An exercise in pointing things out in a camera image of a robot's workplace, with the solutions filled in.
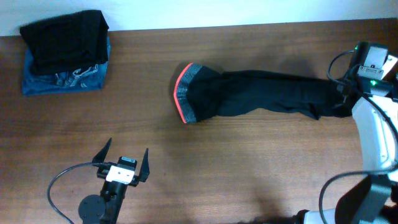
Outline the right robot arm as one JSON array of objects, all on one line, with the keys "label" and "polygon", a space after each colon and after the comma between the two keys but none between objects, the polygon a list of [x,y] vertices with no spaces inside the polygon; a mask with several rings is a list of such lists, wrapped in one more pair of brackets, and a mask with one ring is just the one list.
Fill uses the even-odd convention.
[{"label": "right robot arm", "polygon": [[[339,84],[359,96],[351,112],[361,141],[363,170],[330,178],[322,187],[318,210],[302,210],[291,223],[397,223],[397,79],[386,75],[397,57],[385,45],[358,42],[349,69]],[[327,187],[343,177],[363,179],[333,209],[323,208]]]}]

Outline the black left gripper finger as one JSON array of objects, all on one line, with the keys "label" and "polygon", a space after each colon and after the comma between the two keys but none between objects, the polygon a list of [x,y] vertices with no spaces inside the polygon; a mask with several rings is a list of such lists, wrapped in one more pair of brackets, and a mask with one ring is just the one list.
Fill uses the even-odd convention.
[{"label": "black left gripper finger", "polygon": [[112,138],[109,138],[108,142],[105,144],[105,146],[95,155],[95,157],[92,159],[92,163],[103,163],[106,155],[109,151],[110,145],[112,142]]},{"label": "black left gripper finger", "polygon": [[149,149],[147,148],[142,160],[140,172],[139,172],[139,177],[138,180],[139,182],[146,182],[150,174],[150,169],[149,169]]}]

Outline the black leggings red waistband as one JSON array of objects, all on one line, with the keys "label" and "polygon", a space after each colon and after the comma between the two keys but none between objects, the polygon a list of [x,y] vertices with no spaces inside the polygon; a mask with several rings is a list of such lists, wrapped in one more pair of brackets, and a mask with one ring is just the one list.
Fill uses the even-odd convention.
[{"label": "black leggings red waistband", "polygon": [[345,118],[351,107],[336,83],[261,70],[217,72],[197,63],[178,76],[173,98],[184,123],[239,116],[256,109]]}]

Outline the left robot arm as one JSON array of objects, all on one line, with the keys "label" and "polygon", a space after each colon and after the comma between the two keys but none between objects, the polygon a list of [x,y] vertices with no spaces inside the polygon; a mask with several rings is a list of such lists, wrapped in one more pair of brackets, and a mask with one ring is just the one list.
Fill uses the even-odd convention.
[{"label": "left robot arm", "polygon": [[111,139],[105,144],[92,163],[98,168],[96,176],[104,180],[98,195],[85,197],[78,207],[83,224],[115,224],[121,210],[126,190],[145,182],[150,174],[149,150],[146,149],[141,168],[136,175],[137,161],[121,156],[117,163],[105,162],[111,145]]}]

